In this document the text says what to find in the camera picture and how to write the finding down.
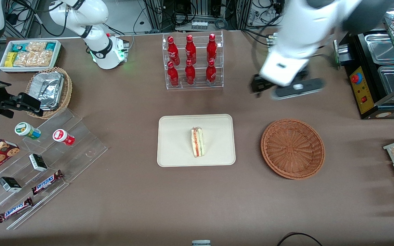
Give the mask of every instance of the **bread slice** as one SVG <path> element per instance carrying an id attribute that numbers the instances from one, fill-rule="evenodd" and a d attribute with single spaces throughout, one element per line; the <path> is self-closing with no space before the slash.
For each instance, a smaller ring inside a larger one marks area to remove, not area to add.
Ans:
<path id="1" fill-rule="evenodd" d="M 191 130 L 191 140 L 194 157 L 205 155 L 205 145 L 203 143 L 203 130 L 200 127 L 193 127 Z"/>

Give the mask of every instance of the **red cap bottle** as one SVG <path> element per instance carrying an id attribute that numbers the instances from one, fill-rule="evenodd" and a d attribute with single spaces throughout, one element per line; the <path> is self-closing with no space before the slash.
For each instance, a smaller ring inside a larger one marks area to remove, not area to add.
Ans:
<path id="1" fill-rule="evenodd" d="M 187 35 L 186 36 L 186 58 L 191 59 L 191 62 L 195 64 L 197 62 L 197 52 L 196 52 L 196 45 L 193 42 L 193 36 Z"/>
<path id="2" fill-rule="evenodd" d="M 167 62 L 168 66 L 168 79 L 170 80 L 171 86 L 172 87 L 177 87 L 179 86 L 179 74 L 177 73 L 176 68 L 174 67 L 174 64 L 172 61 Z"/>
<path id="3" fill-rule="evenodd" d="M 209 43 L 208 46 L 206 47 L 206 52 L 208 54 L 207 60 L 208 62 L 211 59 L 216 60 L 217 59 L 217 43 L 215 43 L 215 34 L 211 33 L 209 35 Z"/>
<path id="4" fill-rule="evenodd" d="M 186 60 L 186 68 L 185 68 L 185 73 L 186 73 L 186 82 L 189 85 L 193 85 L 196 83 L 195 78 L 196 78 L 196 70 L 193 66 L 193 63 L 191 59 Z"/>
<path id="5" fill-rule="evenodd" d="M 214 67 L 214 59 L 210 59 L 208 64 L 209 66 L 206 68 L 206 84 L 213 86 L 215 84 L 215 74 L 217 73 L 217 69 Z"/>
<path id="6" fill-rule="evenodd" d="M 180 64 L 180 58 L 179 58 L 179 49 L 177 48 L 177 45 L 174 43 L 174 38 L 172 36 L 169 36 L 167 38 L 168 41 L 168 56 L 172 62 L 174 62 L 174 66 L 178 66 Z"/>

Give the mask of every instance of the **teal snack package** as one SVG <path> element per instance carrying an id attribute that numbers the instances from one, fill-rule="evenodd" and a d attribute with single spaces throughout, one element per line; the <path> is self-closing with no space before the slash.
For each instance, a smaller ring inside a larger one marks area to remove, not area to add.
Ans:
<path id="1" fill-rule="evenodd" d="M 11 49 L 12 52 L 27 51 L 27 44 L 15 44 Z"/>
<path id="2" fill-rule="evenodd" d="M 54 47 L 56 47 L 56 43 L 47 43 L 47 47 L 45 49 L 54 50 Z"/>

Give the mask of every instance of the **table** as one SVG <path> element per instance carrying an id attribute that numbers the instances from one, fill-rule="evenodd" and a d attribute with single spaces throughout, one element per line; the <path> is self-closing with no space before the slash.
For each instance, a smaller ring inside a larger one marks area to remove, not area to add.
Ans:
<path id="1" fill-rule="evenodd" d="M 394 170 L 382 149 L 394 142 L 394 120 L 360 120 L 344 70 L 325 56 L 311 59 L 311 76 L 326 82 L 322 92 L 256 99 L 248 86 L 266 47 L 258 47 L 254 63 L 252 39 L 239 31 L 224 35 L 225 87 L 204 92 L 166 90 L 162 35 L 137 36 L 129 61 L 112 70 L 92 62 L 82 39 L 61 39 L 58 64 L 74 84 L 69 108 L 110 149 L 18 229 L 0 226 L 0 245 L 178 246 L 209 239 L 213 246 L 267 246 L 293 231 L 323 245 L 394 245 Z M 0 74 L 13 94 L 30 78 Z M 157 165 L 162 116 L 218 113 L 233 117 L 233 165 Z M 286 117 L 310 124 L 324 141 L 325 163 L 309 179 L 280 177 L 261 156 L 265 127 Z M 20 121 L 42 122 L 25 112 L 1 117 L 0 138 L 19 142 L 13 129 Z M 289 241 L 314 245 L 301 236 Z"/>

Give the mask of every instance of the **brown wicker basket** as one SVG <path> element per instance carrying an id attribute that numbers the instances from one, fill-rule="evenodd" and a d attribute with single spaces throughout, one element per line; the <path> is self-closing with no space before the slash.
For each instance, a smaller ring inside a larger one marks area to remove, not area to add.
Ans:
<path id="1" fill-rule="evenodd" d="M 261 138 L 261 151 L 267 164 L 288 179 L 313 176 L 325 160 L 319 134 L 295 119 L 282 119 L 267 126 Z"/>
<path id="2" fill-rule="evenodd" d="M 69 78 L 69 75 L 67 74 L 67 72 L 59 67 L 53 67 L 51 69 L 46 69 L 46 70 L 40 71 L 39 73 L 51 73 L 51 72 L 59 72 L 59 73 L 62 73 L 63 75 L 65 75 L 65 80 L 63 82 L 63 88 L 62 88 L 62 95 L 61 95 L 61 99 L 59 101 L 59 108 L 57 108 L 54 111 L 44 111 L 42 117 L 39 117 L 33 113 L 27 112 L 27 114 L 30 115 L 31 117 L 41 118 L 44 120 L 49 119 L 57 112 L 66 108 L 69 104 L 69 101 L 71 100 L 72 81 L 71 81 L 71 78 Z M 31 86 L 32 81 L 33 81 L 33 78 L 31 78 L 30 83 L 28 83 L 28 85 L 27 85 L 27 89 L 25 90 L 26 93 L 28 93 L 30 91 L 30 86 Z"/>

